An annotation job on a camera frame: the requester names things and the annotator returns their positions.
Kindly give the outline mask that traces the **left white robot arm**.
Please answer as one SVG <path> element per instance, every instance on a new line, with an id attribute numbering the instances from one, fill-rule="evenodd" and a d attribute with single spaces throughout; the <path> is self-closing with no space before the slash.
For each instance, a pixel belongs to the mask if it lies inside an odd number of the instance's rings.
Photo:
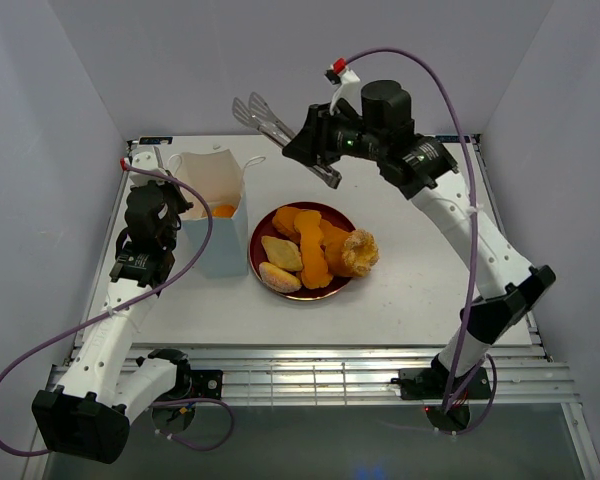
<path id="1" fill-rule="evenodd" d="M 133 336 L 173 268 L 179 216 L 190 206 L 172 183 L 150 180 L 130 190 L 124 214 L 128 238 L 110 272 L 106 317 L 90 327 L 55 389 L 39 391 L 32 403 L 49 450 L 111 464 L 146 405 L 162 393 L 177 400 L 190 392 L 190 372 L 165 359 L 119 379 Z"/>

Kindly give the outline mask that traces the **pale leaf bread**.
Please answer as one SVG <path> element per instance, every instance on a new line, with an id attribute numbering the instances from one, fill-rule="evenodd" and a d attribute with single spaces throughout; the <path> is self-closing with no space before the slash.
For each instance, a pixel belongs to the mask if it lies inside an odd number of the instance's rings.
<path id="1" fill-rule="evenodd" d="M 262 236 L 261 244 L 269 263 L 290 272 L 299 272 L 303 269 L 300 250 L 292 241 Z"/>

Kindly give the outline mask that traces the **light blue paper bag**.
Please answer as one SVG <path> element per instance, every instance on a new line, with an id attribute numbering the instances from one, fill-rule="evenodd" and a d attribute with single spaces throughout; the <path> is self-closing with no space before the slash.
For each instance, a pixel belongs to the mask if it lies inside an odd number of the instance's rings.
<path id="1" fill-rule="evenodd" d="M 237 207 L 232 218 L 213 217 L 210 240 L 196 262 L 208 279 L 243 276 L 247 273 L 248 216 L 245 170 L 264 161 L 256 156 L 239 165 L 229 149 L 213 153 L 182 152 L 169 158 L 175 177 L 196 190 L 210 211 L 222 204 Z"/>

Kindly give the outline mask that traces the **large glazed ring bread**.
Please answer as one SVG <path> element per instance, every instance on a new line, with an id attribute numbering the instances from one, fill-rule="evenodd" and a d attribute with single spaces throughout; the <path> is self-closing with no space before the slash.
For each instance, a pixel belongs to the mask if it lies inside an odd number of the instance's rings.
<path id="1" fill-rule="evenodd" d="M 236 206 L 232 204 L 222 204 L 212 210 L 212 216 L 215 218 L 232 218 L 236 211 Z"/>

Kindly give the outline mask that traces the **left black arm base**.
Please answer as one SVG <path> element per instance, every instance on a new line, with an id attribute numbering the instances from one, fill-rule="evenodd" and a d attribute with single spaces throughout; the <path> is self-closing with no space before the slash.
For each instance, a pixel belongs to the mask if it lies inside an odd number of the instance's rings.
<path id="1" fill-rule="evenodd" d="M 176 386 L 162 394 L 157 401 L 186 400 L 187 398 L 209 398 L 220 400 L 223 382 L 221 370 L 192 370 L 184 373 Z M 153 408 L 151 418 L 155 426 L 168 433 L 181 433 L 193 422 L 196 405 L 191 402 Z"/>

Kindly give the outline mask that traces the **sugared oval bread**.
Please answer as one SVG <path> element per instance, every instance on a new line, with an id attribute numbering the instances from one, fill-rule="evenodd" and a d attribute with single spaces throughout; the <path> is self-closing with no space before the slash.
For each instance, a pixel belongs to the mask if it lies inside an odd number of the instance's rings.
<path id="1" fill-rule="evenodd" d="M 262 262 L 258 271 L 262 282 L 278 293 L 294 293 L 302 288 L 300 279 L 272 263 Z"/>

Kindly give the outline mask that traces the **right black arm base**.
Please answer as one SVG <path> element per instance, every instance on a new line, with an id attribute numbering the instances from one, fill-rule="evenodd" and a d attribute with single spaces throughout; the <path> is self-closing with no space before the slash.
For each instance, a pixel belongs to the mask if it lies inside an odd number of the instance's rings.
<path id="1" fill-rule="evenodd" d="M 446 392 L 446 383 L 446 376 L 433 367 L 400 369 L 390 380 L 402 400 L 424 402 L 426 417 L 434 429 L 458 435 L 470 427 L 470 402 L 485 400 L 490 406 L 495 397 L 495 384 L 484 367 L 454 380 L 449 392 Z"/>

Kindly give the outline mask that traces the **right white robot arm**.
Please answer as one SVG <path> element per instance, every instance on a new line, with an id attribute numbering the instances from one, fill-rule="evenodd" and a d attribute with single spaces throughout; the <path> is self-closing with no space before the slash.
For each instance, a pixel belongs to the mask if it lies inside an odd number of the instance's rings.
<path id="1" fill-rule="evenodd" d="M 469 304 L 461 325 L 415 386 L 433 385 L 454 397 L 491 346 L 523 319 L 556 280 L 549 266 L 518 253 L 474 203 L 474 194 L 449 151 L 415 131 L 412 99 L 393 80 L 361 89 L 356 111 L 346 100 L 309 107 L 301 130 L 283 148 L 285 157 L 319 172 L 336 187 L 333 164 L 344 156 L 372 161 L 380 175 L 439 230 L 469 271 Z"/>

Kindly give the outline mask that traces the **metal tongs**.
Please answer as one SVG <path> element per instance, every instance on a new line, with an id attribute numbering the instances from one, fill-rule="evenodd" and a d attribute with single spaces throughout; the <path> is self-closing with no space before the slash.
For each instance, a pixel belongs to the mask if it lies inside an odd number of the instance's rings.
<path id="1" fill-rule="evenodd" d="M 257 131 L 280 148 L 287 146 L 295 137 L 295 132 L 256 92 L 249 95 L 247 102 L 235 97 L 232 101 L 232 115 L 242 126 Z"/>

